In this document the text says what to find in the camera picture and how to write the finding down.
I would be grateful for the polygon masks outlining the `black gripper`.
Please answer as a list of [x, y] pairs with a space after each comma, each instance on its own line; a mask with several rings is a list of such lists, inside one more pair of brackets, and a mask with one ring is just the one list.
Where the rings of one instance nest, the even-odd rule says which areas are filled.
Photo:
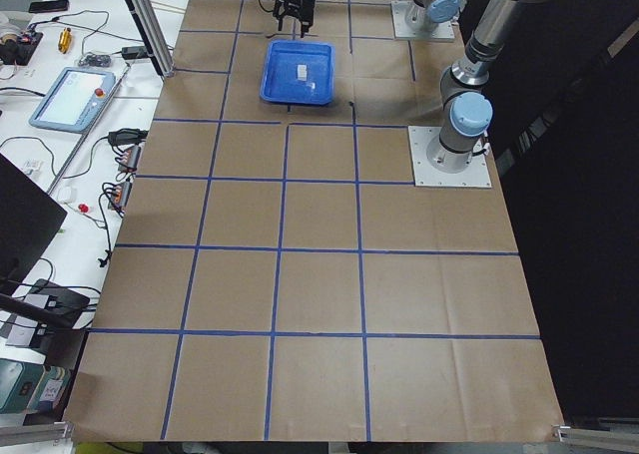
[[301, 37], [304, 38], [314, 24], [316, 0], [275, 0], [273, 16], [278, 20], [278, 31], [283, 30], [284, 19], [294, 17], [301, 22]]

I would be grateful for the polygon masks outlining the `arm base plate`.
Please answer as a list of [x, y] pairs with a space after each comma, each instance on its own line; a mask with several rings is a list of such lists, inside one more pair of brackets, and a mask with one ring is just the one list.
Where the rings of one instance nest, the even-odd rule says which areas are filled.
[[437, 189], [491, 189], [487, 155], [481, 140], [467, 155], [449, 156], [439, 143], [440, 127], [409, 126], [414, 184]]
[[392, 1], [390, 7], [397, 40], [452, 42], [455, 38], [451, 24], [458, 9], [455, 1], [434, 1], [424, 6], [413, 1]]

